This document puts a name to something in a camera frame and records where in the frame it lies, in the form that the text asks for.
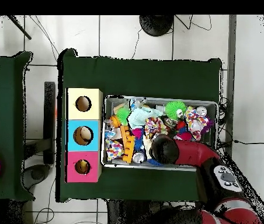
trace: blue box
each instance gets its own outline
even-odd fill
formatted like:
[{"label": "blue box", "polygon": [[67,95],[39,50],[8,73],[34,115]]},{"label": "blue box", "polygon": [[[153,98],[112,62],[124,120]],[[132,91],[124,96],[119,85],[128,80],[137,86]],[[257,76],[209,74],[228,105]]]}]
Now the blue box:
[{"label": "blue box", "polygon": [[[100,120],[69,120],[68,121],[68,151],[99,151]],[[79,145],[74,140],[74,132],[78,127],[88,127],[92,130],[93,139],[87,145]]]}]

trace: black stand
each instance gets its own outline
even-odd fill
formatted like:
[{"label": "black stand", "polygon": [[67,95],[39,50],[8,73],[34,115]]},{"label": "black stand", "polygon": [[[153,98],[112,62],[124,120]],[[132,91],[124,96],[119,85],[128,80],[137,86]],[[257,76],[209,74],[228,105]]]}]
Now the black stand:
[{"label": "black stand", "polygon": [[29,36],[29,34],[24,30],[24,28],[15,20],[14,17],[12,16],[8,16],[8,18],[10,18],[10,20],[17,26],[18,29],[21,30],[21,32],[29,39],[31,40],[32,38]]},{"label": "black stand", "polygon": [[140,15],[139,23],[145,33],[158,37],[171,29],[173,15]]}]

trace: green table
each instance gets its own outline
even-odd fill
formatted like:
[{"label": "green table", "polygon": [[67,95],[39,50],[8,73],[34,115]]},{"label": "green table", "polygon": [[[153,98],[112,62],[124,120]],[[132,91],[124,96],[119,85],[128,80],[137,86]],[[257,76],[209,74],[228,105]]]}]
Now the green table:
[{"label": "green table", "polygon": [[23,75],[30,52],[0,57],[0,199],[32,200],[21,183],[25,113]]},{"label": "green table", "polygon": [[196,172],[104,167],[98,183],[65,183],[65,88],[99,88],[106,95],[218,102],[221,61],[150,61],[80,58],[64,50],[58,58],[57,201],[67,198],[198,201]]}]

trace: metal pole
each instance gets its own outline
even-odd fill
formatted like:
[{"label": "metal pole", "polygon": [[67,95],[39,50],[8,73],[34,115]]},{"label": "metal pole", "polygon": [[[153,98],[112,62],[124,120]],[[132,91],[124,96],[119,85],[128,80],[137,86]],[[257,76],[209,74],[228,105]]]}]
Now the metal pole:
[{"label": "metal pole", "polygon": [[29,39],[31,40],[32,38],[29,36],[29,34],[23,29],[23,27],[16,21],[16,19],[12,16],[8,16],[10,20],[18,27],[18,29],[21,30],[21,32]]}]

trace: orange toy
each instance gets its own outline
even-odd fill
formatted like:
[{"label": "orange toy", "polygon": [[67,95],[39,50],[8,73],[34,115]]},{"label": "orange toy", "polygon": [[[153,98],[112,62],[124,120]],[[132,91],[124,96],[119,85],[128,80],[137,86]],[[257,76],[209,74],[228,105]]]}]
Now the orange toy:
[{"label": "orange toy", "polygon": [[121,125],[121,122],[119,121],[119,119],[116,117],[116,115],[111,116],[110,120],[112,121],[112,124],[115,128],[119,127]]},{"label": "orange toy", "polygon": [[120,131],[121,131],[121,137],[123,138],[123,143],[124,143],[124,148],[125,148],[123,161],[127,163],[131,163],[132,156],[133,156],[133,150],[134,150],[134,144],[135,144],[135,136],[130,135],[128,126],[121,125]]}]

